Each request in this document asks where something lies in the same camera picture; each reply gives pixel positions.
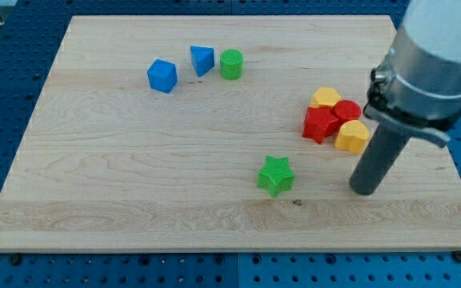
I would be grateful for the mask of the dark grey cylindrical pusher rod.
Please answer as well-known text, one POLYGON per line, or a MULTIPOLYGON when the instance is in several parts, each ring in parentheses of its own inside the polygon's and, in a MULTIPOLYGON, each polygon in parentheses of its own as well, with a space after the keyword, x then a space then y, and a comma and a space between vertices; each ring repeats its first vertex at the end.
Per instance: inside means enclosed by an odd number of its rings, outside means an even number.
POLYGON ((351 189, 365 196, 373 194, 409 139, 406 135, 378 126, 350 177, 351 189))

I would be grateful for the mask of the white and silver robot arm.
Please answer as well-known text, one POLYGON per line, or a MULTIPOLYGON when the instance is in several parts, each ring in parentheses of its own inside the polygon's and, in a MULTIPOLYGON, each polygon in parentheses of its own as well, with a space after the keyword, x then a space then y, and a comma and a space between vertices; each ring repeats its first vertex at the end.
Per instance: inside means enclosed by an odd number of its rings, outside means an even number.
POLYGON ((440 148, 461 115, 461 0, 412 0, 371 71, 364 115, 378 126, 350 178, 375 192, 411 138, 440 148))

